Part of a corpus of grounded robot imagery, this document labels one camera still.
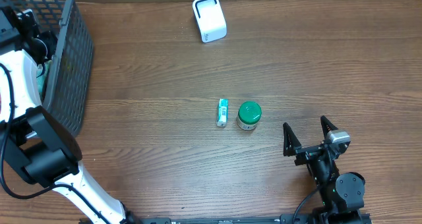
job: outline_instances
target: wooden tabletop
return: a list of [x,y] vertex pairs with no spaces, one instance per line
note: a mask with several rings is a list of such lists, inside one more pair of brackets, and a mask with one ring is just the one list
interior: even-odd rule
[[[326,115],[351,134],[336,161],[361,173],[374,223],[422,222],[422,0],[224,2],[227,36],[203,44],[191,3],[80,4],[95,45],[84,163],[140,217],[292,213],[315,188],[283,157],[282,124],[303,145]],[[216,126],[220,98],[229,123]],[[258,127],[235,123],[247,100]],[[9,168],[15,192],[24,184]],[[314,197],[303,211],[321,206]],[[0,223],[76,223],[50,192],[0,193]]]

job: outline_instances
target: jar with green lid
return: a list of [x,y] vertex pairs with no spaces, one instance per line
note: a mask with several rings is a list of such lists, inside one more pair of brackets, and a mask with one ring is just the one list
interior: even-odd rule
[[252,130],[256,128],[261,115],[262,110],[257,102],[246,101],[240,106],[239,112],[237,113],[237,125],[243,130]]

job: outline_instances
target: crate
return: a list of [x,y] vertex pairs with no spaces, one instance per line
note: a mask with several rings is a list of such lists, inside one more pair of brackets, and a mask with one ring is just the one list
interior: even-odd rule
[[94,46],[75,0],[0,0],[18,11],[32,9],[41,31],[58,38],[43,107],[76,136],[82,128]]

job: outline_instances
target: small jar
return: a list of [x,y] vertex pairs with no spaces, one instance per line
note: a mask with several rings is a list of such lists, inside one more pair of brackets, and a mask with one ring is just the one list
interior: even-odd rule
[[237,113],[237,125],[243,130],[252,130],[256,128],[261,115],[262,110],[257,102],[246,101],[240,106]]

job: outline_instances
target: blue and white eraser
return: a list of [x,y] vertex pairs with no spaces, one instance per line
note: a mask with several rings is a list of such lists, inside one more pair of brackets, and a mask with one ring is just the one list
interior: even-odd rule
[[217,126],[226,126],[227,113],[229,112],[229,100],[220,99],[217,108]]
[[227,25],[219,0],[195,0],[192,4],[202,42],[208,43],[227,35]]

